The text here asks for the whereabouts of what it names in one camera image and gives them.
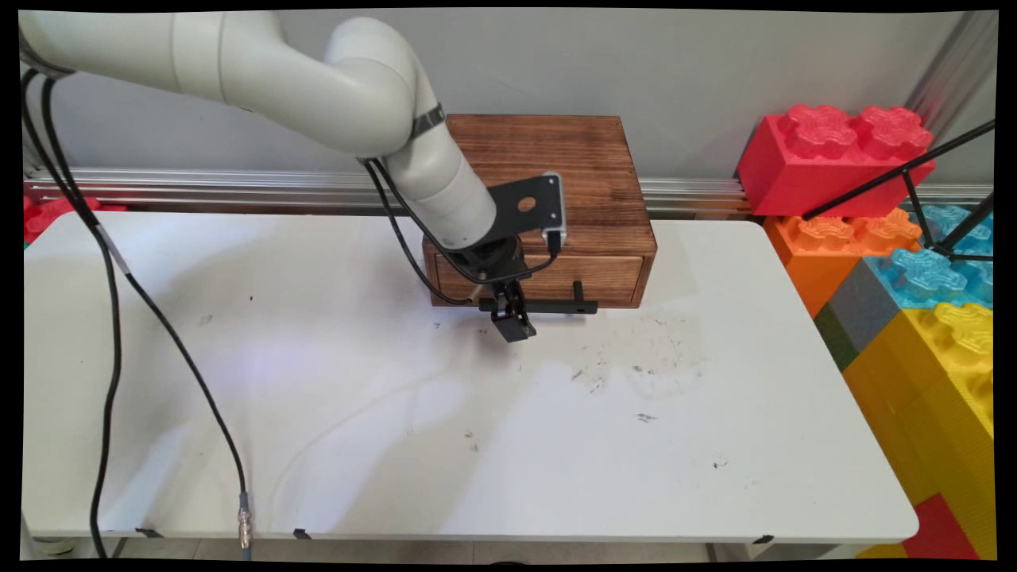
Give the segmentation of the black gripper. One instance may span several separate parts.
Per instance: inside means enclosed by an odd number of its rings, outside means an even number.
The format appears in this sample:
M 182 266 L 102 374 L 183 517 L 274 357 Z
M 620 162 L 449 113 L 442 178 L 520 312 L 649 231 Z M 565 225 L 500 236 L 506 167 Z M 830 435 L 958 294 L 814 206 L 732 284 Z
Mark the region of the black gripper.
M 454 251 L 455 264 L 472 276 L 484 279 L 508 276 L 526 269 L 524 251 L 519 238 L 504 238 L 471 249 Z M 508 343 L 530 339 L 536 329 L 527 313 L 526 300 L 519 278 L 497 281 L 493 285 L 474 285 L 469 300 L 493 297 L 491 322 Z

